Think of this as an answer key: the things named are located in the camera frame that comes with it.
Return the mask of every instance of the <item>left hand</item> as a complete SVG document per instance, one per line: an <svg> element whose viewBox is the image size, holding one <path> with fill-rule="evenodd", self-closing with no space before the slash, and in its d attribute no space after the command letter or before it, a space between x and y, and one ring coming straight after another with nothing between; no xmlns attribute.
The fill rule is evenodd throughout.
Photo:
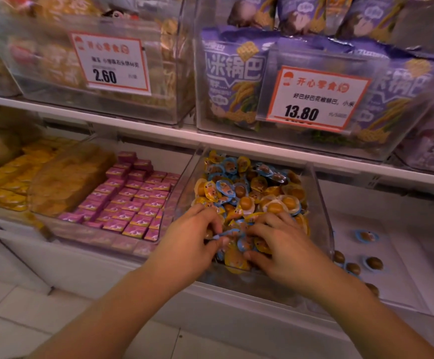
<svg viewBox="0 0 434 359"><path fill-rule="evenodd" d="M192 206L173 222L164 238L142 267L153 279L162 280L175 295L190 286L209 267L219 249L227 247L230 239L221 237L204 245L208 226L214 234L222 233L219 216L202 204Z"/></svg>

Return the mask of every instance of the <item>finger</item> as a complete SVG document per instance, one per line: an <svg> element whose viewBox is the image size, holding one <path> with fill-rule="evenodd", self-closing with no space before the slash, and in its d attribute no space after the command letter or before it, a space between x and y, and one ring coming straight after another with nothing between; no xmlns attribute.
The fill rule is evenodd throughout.
<svg viewBox="0 0 434 359"><path fill-rule="evenodd" d="M292 227L298 227L298 228L300 228L298 226L297 222L295 221L295 219L292 218L292 216L289 213L285 213L283 211L281 213L278 213L277 217L279 217L282 220L282 222L287 223L288 225L291 225Z"/></svg>
<svg viewBox="0 0 434 359"><path fill-rule="evenodd" d="M284 226L284 223L281 221L281 219L272 213L262 214L261 216L259 216L257 218L257 220L255 222L267 224L270 227L276 228L276 229L282 228Z"/></svg>
<svg viewBox="0 0 434 359"><path fill-rule="evenodd" d="M221 237L219 240L213 239L205 246L206 257L210 260L214 258L219 249L224 249L230 242L229 237Z"/></svg>
<svg viewBox="0 0 434 359"><path fill-rule="evenodd" d="M260 269L268 275L274 266L272 259L267 258L260 252L247 251L244 253L244 258L258 265Z"/></svg>
<svg viewBox="0 0 434 359"><path fill-rule="evenodd" d="M214 209L205 208L196 214L195 218L198 220L198 224L202 225L204 230L206 230L210 224L215 234L222 233L222 219Z"/></svg>
<svg viewBox="0 0 434 359"><path fill-rule="evenodd" d="M265 239L270 248L274 246L275 229L262 223L255 223L247 229L248 235L257 235Z"/></svg>
<svg viewBox="0 0 434 359"><path fill-rule="evenodd" d="M193 217L194 215L200 213L202 210L206 208L203 204L195 204L190 207L188 211L186 211L184 214L182 214L182 217Z"/></svg>

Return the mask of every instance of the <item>right hand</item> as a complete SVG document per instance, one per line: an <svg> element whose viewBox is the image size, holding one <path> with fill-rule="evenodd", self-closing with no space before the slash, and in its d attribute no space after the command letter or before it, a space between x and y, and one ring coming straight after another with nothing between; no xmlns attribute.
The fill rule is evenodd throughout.
<svg viewBox="0 0 434 359"><path fill-rule="evenodd" d="M270 278L310 299L316 300L325 290L325 282L343 272L287 213L261 215L247 234L265 239L272 258L247 251L245 259L258 265Z"/></svg>

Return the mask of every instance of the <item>floor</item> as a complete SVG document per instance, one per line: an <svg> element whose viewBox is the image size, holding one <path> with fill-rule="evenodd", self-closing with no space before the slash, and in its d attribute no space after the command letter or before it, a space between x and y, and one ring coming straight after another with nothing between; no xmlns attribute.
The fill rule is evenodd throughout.
<svg viewBox="0 0 434 359"><path fill-rule="evenodd" d="M61 290L46 296L0 282L0 359L29 354L90 303ZM144 326L124 356L136 358L265 359L154 321Z"/></svg>

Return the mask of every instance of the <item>white shelf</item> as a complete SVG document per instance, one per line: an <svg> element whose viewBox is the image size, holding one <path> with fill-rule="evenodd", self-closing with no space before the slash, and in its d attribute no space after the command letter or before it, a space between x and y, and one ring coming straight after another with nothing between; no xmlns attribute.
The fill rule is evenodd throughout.
<svg viewBox="0 0 434 359"><path fill-rule="evenodd" d="M380 175L385 178L411 181L419 185L433 185L434 175L417 171L396 168L391 165L378 165L364 161L355 161L335 156L319 155L305 151L261 144L252 141L243 141L237 138L227 138L203 134L197 131L195 126L186 125L182 129L175 129L161 125L154 125L142 121L124 120L117 116L106 116L94 112L81 111L59 106L47 105L37 102L29 102L22 98L0 97L0 105L27 109L34 112L49 113L58 117L81 120L90 123L114 126L136 131L146 139L157 138L167 143L185 143L196 145L208 144L215 148L232 147L239 153L257 154L262 158L278 158L281 162L313 162L317 167L331 170L346 171L349 173L367 173Z"/></svg>

